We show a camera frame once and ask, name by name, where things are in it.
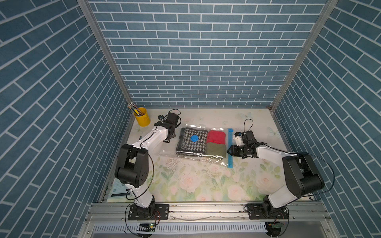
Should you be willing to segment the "clear plastic vacuum bag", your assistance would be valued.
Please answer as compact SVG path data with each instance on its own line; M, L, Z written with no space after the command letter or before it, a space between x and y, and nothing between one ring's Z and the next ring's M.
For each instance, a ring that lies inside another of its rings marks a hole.
M170 144L162 146L160 156L178 157L233 168L233 158L227 153L228 147L233 144L231 128L185 125L176 130L176 135L177 137Z

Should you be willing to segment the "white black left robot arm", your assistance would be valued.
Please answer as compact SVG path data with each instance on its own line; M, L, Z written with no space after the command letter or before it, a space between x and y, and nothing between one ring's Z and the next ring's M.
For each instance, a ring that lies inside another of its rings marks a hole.
M135 197L134 205L149 210L155 206L154 196L149 192L146 180L149 164L153 165L150 153L163 143L170 143L176 137L175 129L181 125L180 112L170 110L166 116L160 115L153 129L133 144L124 144L119 150L115 178L124 184Z

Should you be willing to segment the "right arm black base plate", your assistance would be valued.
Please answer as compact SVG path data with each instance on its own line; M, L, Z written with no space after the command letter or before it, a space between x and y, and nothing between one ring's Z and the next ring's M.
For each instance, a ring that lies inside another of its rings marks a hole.
M250 220L286 220L289 219L286 208L285 206L273 208L267 203L249 203L244 206L244 210L248 213Z

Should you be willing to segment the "red knitted scarf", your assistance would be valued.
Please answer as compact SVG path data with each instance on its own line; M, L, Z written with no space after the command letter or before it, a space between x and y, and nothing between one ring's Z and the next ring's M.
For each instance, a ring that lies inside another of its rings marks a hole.
M225 144L226 133L223 131L210 130L207 134L206 143Z

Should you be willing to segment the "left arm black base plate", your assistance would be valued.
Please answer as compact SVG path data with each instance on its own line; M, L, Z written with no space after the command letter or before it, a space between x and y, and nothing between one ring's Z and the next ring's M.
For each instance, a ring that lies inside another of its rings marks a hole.
M168 220L169 204L155 204L148 208L142 208L133 204L128 212L129 221L144 221L144 220Z

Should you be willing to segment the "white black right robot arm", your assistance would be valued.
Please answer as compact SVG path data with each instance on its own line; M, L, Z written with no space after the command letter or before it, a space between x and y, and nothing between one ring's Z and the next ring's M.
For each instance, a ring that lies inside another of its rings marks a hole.
M227 151L229 155L242 159L265 159L282 165L285 185L264 198L264 210L285 208L289 203L324 188L323 178L311 154L273 148L265 142L258 142L252 131L236 132L234 140L236 143Z

